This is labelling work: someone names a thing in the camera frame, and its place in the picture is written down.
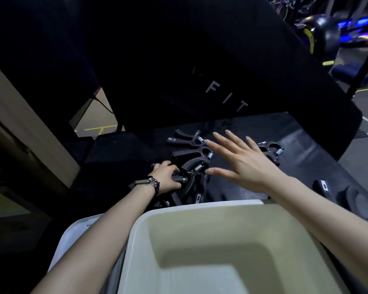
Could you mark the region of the dark blue mat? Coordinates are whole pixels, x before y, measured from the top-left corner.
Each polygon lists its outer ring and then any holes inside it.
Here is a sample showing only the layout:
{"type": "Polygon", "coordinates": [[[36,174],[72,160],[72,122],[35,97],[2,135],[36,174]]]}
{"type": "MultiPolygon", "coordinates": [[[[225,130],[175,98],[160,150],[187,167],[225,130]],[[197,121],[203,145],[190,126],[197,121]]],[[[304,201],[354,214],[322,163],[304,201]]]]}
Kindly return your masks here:
{"type": "MultiPolygon", "coordinates": [[[[331,76],[345,84],[351,84],[354,78],[357,76],[360,68],[362,67],[362,63],[360,62],[352,62],[345,65],[336,65],[331,70],[331,76]]],[[[364,77],[363,81],[360,83],[359,87],[367,87],[368,86],[368,73],[364,77]]]]}

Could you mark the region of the black and yellow exercise ball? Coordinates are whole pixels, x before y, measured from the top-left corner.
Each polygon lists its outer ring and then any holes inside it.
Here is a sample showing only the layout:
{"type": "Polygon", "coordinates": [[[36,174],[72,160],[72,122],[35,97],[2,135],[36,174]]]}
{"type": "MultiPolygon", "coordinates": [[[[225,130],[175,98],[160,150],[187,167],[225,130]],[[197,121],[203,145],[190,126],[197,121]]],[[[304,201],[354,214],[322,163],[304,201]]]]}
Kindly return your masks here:
{"type": "Polygon", "coordinates": [[[310,53],[321,62],[335,60],[340,46],[340,29],[325,14],[312,15],[299,22],[303,26],[303,42],[310,53]]]}

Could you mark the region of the beige wooden panel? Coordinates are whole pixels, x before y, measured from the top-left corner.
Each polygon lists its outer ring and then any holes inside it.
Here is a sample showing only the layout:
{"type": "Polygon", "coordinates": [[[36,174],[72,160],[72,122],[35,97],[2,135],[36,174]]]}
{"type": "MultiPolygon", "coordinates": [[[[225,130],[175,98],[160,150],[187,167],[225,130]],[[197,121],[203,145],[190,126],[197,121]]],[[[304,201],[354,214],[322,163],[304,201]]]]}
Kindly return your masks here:
{"type": "Polygon", "coordinates": [[[72,186],[80,171],[79,164],[1,70],[0,123],[60,181],[59,187],[72,186]]]}

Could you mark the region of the person's left forearm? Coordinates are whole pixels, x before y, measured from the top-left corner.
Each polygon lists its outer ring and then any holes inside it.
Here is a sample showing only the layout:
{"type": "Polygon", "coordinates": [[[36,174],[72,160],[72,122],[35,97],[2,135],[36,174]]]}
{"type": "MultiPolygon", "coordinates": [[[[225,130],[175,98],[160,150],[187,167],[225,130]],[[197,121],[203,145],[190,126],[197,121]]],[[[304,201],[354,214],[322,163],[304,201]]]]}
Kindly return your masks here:
{"type": "Polygon", "coordinates": [[[30,294],[98,294],[154,194],[152,184],[134,187],[77,239],[30,294]]]}

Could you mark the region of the person's right hand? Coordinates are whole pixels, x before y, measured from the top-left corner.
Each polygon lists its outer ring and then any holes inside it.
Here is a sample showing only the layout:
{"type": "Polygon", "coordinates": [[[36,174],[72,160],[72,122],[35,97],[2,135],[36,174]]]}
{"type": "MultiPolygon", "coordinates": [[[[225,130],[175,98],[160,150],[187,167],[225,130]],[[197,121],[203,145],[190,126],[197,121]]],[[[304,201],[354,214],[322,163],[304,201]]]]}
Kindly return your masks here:
{"type": "MultiPolygon", "coordinates": [[[[231,131],[226,130],[225,135],[225,138],[233,141],[244,150],[243,155],[221,156],[230,164],[231,171],[235,172],[235,179],[230,180],[231,182],[252,192],[266,193],[275,199],[288,196],[289,177],[286,174],[264,154],[262,156],[247,156],[248,143],[231,131]]],[[[206,139],[205,143],[213,150],[213,141],[206,139]]]]}

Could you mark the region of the person's left hand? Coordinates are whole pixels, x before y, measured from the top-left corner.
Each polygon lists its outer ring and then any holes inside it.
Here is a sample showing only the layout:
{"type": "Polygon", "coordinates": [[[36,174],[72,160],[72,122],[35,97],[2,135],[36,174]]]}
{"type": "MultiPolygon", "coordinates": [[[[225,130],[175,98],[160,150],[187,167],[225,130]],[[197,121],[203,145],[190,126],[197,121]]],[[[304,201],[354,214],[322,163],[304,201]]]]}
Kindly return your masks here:
{"type": "Polygon", "coordinates": [[[155,193],[156,196],[182,187],[180,183],[172,180],[172,175],[175,172],[178,172],[178,168],[171,161],[163,161],[153,165],[153,170],[149,173],[149,176],[152,176],[159,182],[159,190],[155,193]]]}

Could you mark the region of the black metal pole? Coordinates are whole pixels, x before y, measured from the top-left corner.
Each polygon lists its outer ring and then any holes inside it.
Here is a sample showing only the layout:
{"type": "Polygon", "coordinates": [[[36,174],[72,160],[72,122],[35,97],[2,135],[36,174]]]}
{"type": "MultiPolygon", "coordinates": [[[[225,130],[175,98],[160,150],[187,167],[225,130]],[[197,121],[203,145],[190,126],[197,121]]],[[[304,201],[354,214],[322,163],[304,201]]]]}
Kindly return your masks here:
{"type": "Polygon", "coordinates": [[[357,92],[360,84],[362,83],[365,76],[368,74],[368,56],[366,57],[365,61],[363,62],[361,68],[359,69],[357,75],[353,79],[351,85],[349,86],[346,96],[349,99],[352,99],[355,93],[357,92]]]}

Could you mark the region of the large black padded board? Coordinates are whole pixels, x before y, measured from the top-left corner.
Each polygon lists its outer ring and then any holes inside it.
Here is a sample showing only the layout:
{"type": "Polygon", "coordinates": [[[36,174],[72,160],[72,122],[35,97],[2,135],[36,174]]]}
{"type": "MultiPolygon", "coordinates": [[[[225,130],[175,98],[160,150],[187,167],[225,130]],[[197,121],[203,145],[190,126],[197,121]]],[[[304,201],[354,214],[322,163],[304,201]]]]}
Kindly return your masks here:
{"type": "Polygon", "coordinates": [[[99,87],[129,131],[288,112],[336,160],[362,120],[266,0],[0,0],[0,70],[62,143],[99,87]]]}

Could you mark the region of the person's right forearm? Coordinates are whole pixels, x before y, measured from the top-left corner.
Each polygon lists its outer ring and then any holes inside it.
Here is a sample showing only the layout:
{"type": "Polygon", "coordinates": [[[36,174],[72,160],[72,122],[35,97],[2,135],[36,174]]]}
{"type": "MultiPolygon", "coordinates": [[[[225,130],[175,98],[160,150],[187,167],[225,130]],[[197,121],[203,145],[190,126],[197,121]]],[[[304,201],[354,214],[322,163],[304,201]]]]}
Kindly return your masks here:
{"type": "Polygon", "coordinates": [[[368,290],[368,222],[282,175],[266,192],[311,232],[368,290]]]}

